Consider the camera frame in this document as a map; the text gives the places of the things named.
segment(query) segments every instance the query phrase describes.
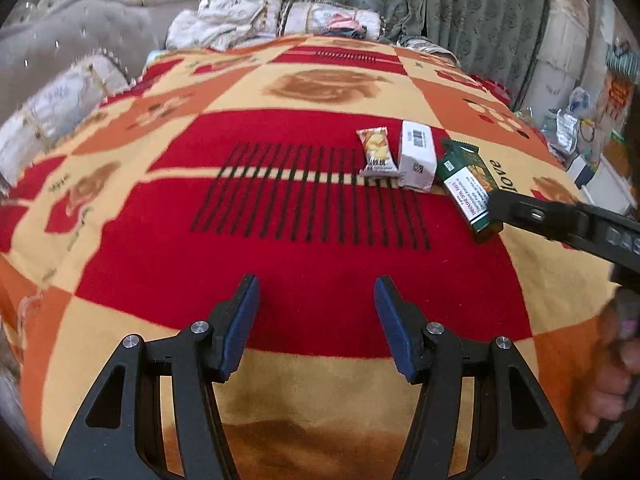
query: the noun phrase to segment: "barcode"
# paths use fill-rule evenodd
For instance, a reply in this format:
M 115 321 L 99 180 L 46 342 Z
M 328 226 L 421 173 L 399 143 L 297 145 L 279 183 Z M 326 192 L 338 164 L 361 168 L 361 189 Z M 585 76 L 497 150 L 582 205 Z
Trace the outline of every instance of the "barcode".
M 414 146 L 424 148 L 424 132 L 414 130 Z

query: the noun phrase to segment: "white label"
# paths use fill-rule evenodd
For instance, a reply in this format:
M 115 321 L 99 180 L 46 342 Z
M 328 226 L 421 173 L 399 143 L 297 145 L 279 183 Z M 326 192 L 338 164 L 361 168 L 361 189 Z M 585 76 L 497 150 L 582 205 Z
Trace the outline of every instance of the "white label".
M 488 193 L 473 176 L 469 168 L 462 168 L 444 181 L 445 186 L 460 204 L 462 211 L 470 222 L 487 214 Z

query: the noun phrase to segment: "green snack packet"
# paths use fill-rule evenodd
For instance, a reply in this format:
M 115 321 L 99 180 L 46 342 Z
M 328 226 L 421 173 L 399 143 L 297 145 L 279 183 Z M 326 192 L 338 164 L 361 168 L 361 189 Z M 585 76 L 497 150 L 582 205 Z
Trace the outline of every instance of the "green snack packet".
M 452 139 L 444 139 L 442 145 L 447 151 L 438 162 L 436 174 L 467 220 L 475 240 L 483 242 L 504 227 L 502 222 L 489 218 L 486 206 L 489 193 L 498 185 L 477 146 Z

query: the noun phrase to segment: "silver screw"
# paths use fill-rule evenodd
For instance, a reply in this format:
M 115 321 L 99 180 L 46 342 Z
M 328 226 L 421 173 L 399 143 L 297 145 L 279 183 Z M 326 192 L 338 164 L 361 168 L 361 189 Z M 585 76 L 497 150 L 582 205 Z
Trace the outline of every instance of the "silver screw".
M 502 348 L 503 350 L 508 350 L 509 348 L 511 348 L 511 339 L 503 335 L 499 335 L 497 338 L 495 338 L 495 343 L 499 348 Z
M 129 334 L 122 340 L 122 346 L 124 348 L 133 348 L 134 346 L 138 346 L 140 342 L 140 338 L 135 334 Z
M 437 321 L 431 321 L 430 323 L 427 323 L 427 332 L 430 334 L 440 335 L 444 332 L 444 327 Z
M 202 334 L 207 330 L 209 330 L 209 323 L 207 323 L 206 321 L 196 321 L 191 325 L 191 331 L 194 334 Z
M 545 219 L 545 214 L 540 209 L 533 209 L 531 211 L 531 218 L 536 222 L 542 222 Z

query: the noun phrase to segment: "black stripe pattern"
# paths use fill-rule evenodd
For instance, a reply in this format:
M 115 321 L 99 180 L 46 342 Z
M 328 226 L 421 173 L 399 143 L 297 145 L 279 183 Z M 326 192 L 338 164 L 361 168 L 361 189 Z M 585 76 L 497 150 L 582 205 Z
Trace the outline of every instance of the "black stripe pattern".
M 429 235 L 413 191 L 355 175 L 362 150 L 239 142 L 211 180 L 192 232 L 291 242 L 425 250 Z

